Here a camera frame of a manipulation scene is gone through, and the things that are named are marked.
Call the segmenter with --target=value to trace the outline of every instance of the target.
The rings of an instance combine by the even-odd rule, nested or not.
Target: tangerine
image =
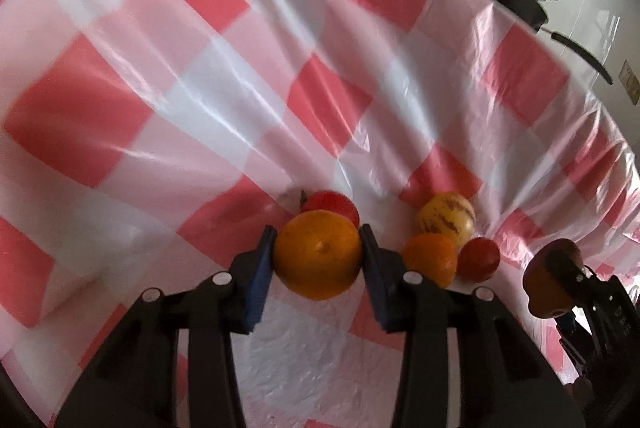
[[[273,270],[294,293],[326,300],[346,291],[362,265],[358,230],[342,215],[312,210],[297,215],[278,233]]]
[[[456,246],[441,233],[421,233],[402,248],[402,260],[410,271],[417,271],[439,287],[451,285],[458,267]]]

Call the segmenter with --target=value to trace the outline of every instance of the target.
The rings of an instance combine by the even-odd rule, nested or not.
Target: table
[[[628,145],[491,0],[2,0],[0,26],[0,356],[45,423],[143,289],[227,267],[301,189],[347,194],[391,249],[465,195],[502,250],[488,285],[565,380],[532,253],[568,237],[601,277],[640,273]],[[388,426],[401,347],[362,279],[322,303],[276,279],[234,339],[248,425]]]

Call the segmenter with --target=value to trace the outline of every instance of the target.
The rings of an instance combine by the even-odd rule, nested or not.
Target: yellow striped fruit
[[[442,233],[457,248],[464,246],[476,229],[476,213],[469,201],[457,192],[436,195],[416,216],[421,233]]]

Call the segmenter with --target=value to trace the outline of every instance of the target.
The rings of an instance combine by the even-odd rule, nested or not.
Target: red tomato
[[[311,210],[328,210],[346,217],[356,228],[360,225],[360,214],[355,204],[347,196],[332,190],[320,190],[320,192],[312,194],[300,206],[301,212]]]
[[[471,239],[460,250],[458,276],[462,280],[480,283],[489,280],[500,265],[500,249],[491,239]]]

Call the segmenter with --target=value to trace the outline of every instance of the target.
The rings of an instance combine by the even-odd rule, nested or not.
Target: electrical outlet
[[[638,105],[638,101],[640,101],[640,82],[631,69],[629,62],[626,60],[622,66],[622,71],[620,71],[619,78],[626,90],[626,93],[629,95],[629,98],[631,98],[631,103]]]

